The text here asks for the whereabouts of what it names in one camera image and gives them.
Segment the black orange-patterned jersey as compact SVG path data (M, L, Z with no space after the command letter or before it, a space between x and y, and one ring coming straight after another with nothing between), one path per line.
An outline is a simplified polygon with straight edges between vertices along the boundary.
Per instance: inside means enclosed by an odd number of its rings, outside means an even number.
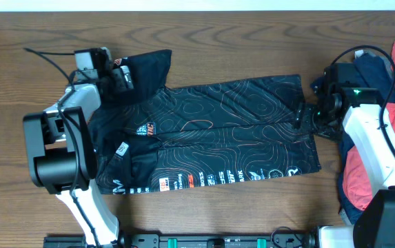
M104 101L88 129L103 194L143 194L315 173L299 75L169 88L172 53L117 59L133 89Z

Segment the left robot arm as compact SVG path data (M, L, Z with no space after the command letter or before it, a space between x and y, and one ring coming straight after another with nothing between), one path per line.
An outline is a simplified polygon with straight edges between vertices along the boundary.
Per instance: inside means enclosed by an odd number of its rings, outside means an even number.
M133 88L128 66L77 63L63 96L42 112L23 118L32 182L55 195L72 212L84 235L46 238L44 247L125 247L119 219L105 203L96 182L98 150L88 119L102 99Z

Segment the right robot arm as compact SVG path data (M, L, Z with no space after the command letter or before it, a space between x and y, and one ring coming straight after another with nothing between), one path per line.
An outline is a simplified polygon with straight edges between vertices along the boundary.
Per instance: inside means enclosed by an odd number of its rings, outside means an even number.
M395 133L374 88L342 87L318 105L301 101L294 128L335 139L346 133L358 150L373 198L354 225L322 226L305 234L303 247L395 247Z

